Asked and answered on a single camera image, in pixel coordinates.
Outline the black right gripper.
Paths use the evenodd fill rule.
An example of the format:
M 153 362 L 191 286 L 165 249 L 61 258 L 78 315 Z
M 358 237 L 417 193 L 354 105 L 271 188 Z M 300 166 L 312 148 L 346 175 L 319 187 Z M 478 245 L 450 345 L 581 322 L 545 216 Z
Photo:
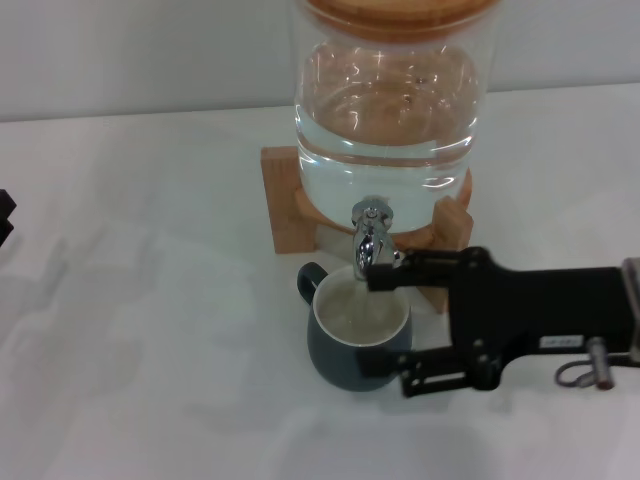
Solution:
M 529 355 L 588 354 L 597 388 L 614 386 L 608 356 L 628 350 L 628 266 L 516 271 L 483 248 L 410 251 L 366 269 L 371 292 L 447 288 L 453 347 L 365 349 L 364 378 L 398 377 L 402 395 L 498 387 L 506 365 Z

